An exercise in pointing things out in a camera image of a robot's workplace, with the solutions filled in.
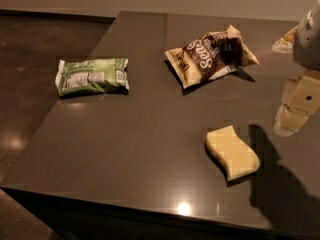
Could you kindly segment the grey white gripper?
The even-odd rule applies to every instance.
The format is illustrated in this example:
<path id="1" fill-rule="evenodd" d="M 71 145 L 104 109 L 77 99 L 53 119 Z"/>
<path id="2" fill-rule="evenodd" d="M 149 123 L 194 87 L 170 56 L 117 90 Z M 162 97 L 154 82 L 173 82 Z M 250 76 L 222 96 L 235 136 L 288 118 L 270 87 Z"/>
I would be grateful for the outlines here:
<path id="1" fill-rule="evenodd" d="M 290 137 L 320 108 L 320 0 L 298 27 L 290 29 L 272 45 L 272 50 L 282 54 L 293 52 L 297 64 L 313 69 L 285 83 L 273 130 L 278 136 Z"/>

